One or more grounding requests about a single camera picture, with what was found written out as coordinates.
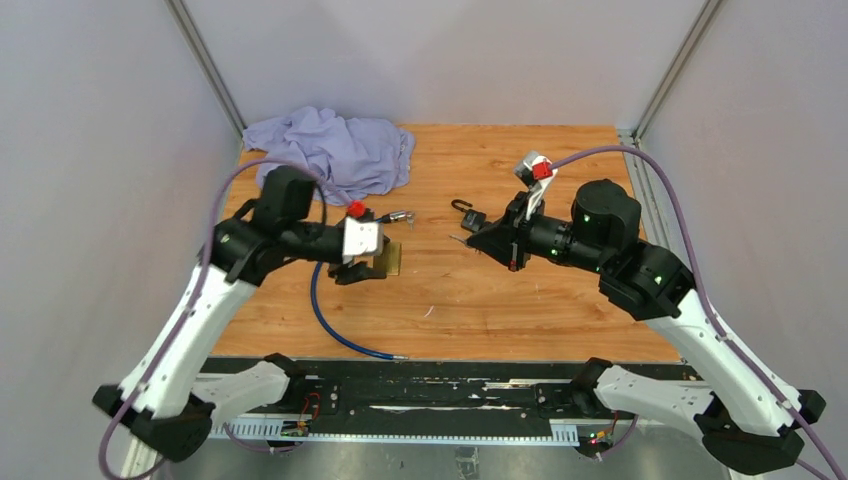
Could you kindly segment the small black padlock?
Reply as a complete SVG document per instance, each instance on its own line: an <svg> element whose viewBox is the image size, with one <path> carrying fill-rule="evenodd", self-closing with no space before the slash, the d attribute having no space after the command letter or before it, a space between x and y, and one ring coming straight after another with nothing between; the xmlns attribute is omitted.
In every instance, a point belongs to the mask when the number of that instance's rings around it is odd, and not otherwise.
<svg viewBox="0 0 848 480"><path fill-rule="evenodd" d="M454 199L451 201L451 206L463 214L460 222L462 229L476 233L487 224L487 215L482 211L475 210L471 203L462 199Z"/></svg>

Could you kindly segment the brass padlock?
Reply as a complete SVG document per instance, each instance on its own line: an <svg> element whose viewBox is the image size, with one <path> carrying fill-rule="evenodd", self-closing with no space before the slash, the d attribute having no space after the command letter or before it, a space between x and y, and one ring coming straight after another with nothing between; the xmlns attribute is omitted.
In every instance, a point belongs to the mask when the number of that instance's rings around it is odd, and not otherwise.
<svg viewBox="0 0 848 480"><path fill-rule="evenodd" d="M402 247L401 242L386 242L381 253L373 258L372 267L386 276L398 276L401 272Z"/></svg>

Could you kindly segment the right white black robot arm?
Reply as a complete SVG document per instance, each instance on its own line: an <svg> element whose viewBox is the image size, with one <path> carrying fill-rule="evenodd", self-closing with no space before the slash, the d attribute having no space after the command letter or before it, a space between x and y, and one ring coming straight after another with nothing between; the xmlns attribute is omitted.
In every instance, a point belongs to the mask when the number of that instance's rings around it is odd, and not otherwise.
<svg viewBox="0 0 848 480"><path fill-rule="evenodd" d="M608 179L582 185L567 221L547 216L528 192L518 193L494 221L469 206L462 211L467 245L512 271L538 256L596 273L601 294L666 338L705 382L685 387L593 358L571 382L580 414L594 417L607 408L660 422L746 475L798 461L800 425L820 418L824 399L765 368L752 371L738 357L729 328L702 306L691 270L670 250L640 238L640 204L621 186Z"/></svg>

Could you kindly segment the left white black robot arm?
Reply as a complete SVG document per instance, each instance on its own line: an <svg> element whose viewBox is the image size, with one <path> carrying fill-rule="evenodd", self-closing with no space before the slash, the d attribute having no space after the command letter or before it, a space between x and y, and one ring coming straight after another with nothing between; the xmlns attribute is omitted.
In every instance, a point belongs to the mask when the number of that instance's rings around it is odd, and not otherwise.
<svg viewBox="0 0 848 480"><path fill-rule="evenodd" d="M368 261L389 239L368 208L350 204L335 225L309 220L314 196L327 192L305 168L275 162L257 198L228 219L211 219L187 290L154 344L121 382L94 395L113 426L181 462L242 414L269 405L293 413L304 405L304 371L280 354L207 385L196 378L225 328L276 270L303 260L329 265L339 285L383 277Z"/></svg>

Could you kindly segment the crumpled lavender cloth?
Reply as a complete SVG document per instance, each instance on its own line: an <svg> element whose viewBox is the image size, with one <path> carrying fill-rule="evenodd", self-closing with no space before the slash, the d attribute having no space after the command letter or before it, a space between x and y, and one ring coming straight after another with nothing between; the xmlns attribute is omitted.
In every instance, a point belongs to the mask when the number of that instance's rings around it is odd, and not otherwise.
<svg viewBox="0 0 848 480"><path fill-rule="evenodd" d="M341 206L407 185L414 134L381 118L346 118L329 108L299 108L249 125L244 148L322 178L327 202Z"/></svg>

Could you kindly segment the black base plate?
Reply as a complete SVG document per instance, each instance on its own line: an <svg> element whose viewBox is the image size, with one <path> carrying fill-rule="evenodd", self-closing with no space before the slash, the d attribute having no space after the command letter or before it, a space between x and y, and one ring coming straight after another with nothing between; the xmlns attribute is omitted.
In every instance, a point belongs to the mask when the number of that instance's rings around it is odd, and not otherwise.
<svg viewBox="0 0 848 480"><path fill-rule="evenodd" d="M573 393L579 363L298 360L292 399L233 423L247 438L571 445L577 425L623 424Z"/></svg>

